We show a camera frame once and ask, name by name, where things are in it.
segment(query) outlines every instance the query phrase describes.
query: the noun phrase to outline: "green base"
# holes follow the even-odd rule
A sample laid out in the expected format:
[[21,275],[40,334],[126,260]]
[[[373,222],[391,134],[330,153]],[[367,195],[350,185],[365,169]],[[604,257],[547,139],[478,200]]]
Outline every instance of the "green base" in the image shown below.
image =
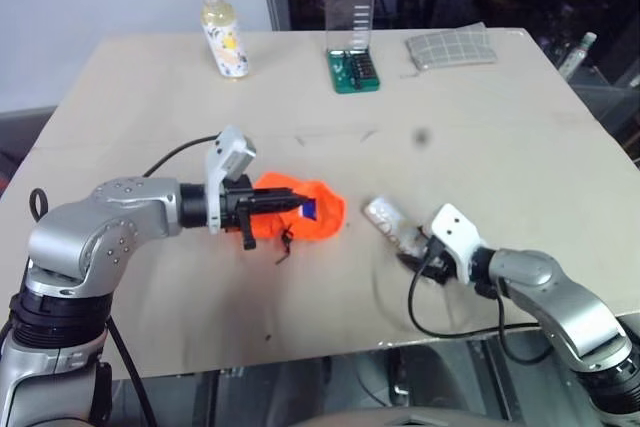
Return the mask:
[[[371,60],[368,50],[364,52],[364,54]],[[353,75],[354,69],[350,59],[351,54],[348,52],[327,52],[329,72],[335,91],[339,94],[357,94],[378,90],[380,88],[380,80],[378,79],[378,74],[375,72],[375,69],[373,69],[373,63],[371,63],[373,75],[357,80]]]

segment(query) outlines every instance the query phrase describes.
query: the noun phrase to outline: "table surface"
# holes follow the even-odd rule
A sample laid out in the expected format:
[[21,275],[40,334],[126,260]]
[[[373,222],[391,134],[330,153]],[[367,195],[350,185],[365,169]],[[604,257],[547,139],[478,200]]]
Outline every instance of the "table surface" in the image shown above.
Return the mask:
[[[216,72],[200,35],[106,40],[0,200],[0,301],[19,285],[33,221],[99,183],[139,175],[171,148],[227,124],[254,141],[255,180],[277,171],[326,181],[348,202],[343,230],[244,252],[206,229],[143,246],[113,317],[141,374],[176,374],[431,340],[411,326],[411,273],[361,210],[384,194],[417,223],[451,202],[494,247],[538,249],[617,314],[640,310],[640,175],[522,30],[492,29],[496,64],[414,72],[403,41],[375,32],[378,92],[333,92],[319,32],[247,33],[251,75]],[[420,132],[427,142],[416,142]],[[202,182],[207,146],[156,174]],[[494,302],[423,281],[420,321],[442,332],[497,322]],[[507,321],[531,318],[507,305]],[[124,369],[111,343],[114,377]]]

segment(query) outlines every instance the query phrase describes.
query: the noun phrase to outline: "orange bag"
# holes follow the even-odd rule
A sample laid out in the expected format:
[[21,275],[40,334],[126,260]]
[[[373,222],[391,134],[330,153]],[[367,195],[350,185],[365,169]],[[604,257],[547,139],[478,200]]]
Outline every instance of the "orange bag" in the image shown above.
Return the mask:
[[323,240],[337,233],[344,222],[346,202],[324,183],[301,181],[276,172],[263,175],[254,185],[256,189],[289,187],[296,194],[315,200],[315,220],[302,215],[302,207],[277,214],[251,217],[251,229],[258,239],[278,237],[288,230],[295,240]]

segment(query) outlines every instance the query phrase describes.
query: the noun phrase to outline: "white bottle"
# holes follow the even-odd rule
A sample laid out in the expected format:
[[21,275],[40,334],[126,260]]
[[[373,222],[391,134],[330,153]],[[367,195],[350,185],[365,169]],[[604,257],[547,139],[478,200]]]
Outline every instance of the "white bottle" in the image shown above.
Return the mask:
[[224,0],[202,2],[200,21],[220,73],[224,77],[244,77],[249,73],[249,63],[233,7]]
[[562,64],[558,68],[558,72],[560,72],[560,75],[562,75],[565,80],[568,81],[573,77],[573,74],[576,73],[576,70],[578,70],[582,61],[587,58],[589,47],[591,47],[597,38],[598,36],[593,32],[587,32],[582,38],[580,45],[572,49],[571,52],[569,52],[569,55],[567,55],[564,61],[562,61]]

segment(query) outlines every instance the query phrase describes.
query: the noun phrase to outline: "bottle label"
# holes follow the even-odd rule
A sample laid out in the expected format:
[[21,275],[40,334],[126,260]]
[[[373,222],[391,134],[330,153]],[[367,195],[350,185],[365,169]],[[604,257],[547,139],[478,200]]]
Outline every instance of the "bottle label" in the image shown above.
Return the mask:
[[220,73],[225,77],[244,77],[249,73],[247,53],[240,41],[238,22],[218,27],[203,25],[209,47],[216,59]]

